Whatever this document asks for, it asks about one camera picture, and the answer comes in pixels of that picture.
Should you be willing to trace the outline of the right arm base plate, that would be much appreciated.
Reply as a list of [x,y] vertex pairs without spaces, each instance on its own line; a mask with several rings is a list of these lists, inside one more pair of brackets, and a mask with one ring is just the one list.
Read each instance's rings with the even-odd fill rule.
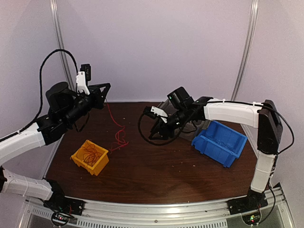
[[241,198],[234,198],[227,201],[228,209],[230,215],[245,213],[252,210],[257,210],[259,206],[265,207],[268,205],[268,202],[264,197],[250,197],[244,196]]

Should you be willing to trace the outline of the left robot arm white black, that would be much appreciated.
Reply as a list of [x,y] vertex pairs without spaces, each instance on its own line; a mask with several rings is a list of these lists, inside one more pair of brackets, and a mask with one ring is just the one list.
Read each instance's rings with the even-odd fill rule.
[[[66,82],[52,86],[46,91],[48,114],[34,120],[25,130],[1,140],[0,163],[4,164],[32,149],[58,141],[73,128],[78,119],[87,115],[93,108],[103,109],[110,87],[109,83],[90,85],[88,94],[77,94],[68,88]],[[56,183],[18,175],[3,167],[0,169],[0,191],[49,200],[58,211],[64,211],[68,207],[68,200],[60,194]]]

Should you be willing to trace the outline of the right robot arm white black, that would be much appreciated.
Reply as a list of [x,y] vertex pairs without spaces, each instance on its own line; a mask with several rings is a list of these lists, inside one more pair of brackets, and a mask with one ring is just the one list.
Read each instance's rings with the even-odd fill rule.
[[176,109],[172,115],[155,106],[145,108],[144,114],[157,120],[146,139],[150,144],[155,144],[156,140],[163,141],[163,145],[173,142],[183,132],[186,124],[192,121],[220,120],[244,124],[258,130],[258,159],[243,204],[250,210],[259,205],[275,170],[283,132],[282,118],[274,103],[271,100],[258,104],[242,103],[206,96],[195,101],[182,86],[168,94],[167,98]]

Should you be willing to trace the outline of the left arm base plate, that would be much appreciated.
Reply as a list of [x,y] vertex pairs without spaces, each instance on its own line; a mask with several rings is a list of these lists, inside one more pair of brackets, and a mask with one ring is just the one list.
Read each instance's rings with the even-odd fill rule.
[[81,216],[85,202],[79,199],[64,197],[62,195],[52,196],[49,200],[43,200],[43,206],[55,212],[68,215]]

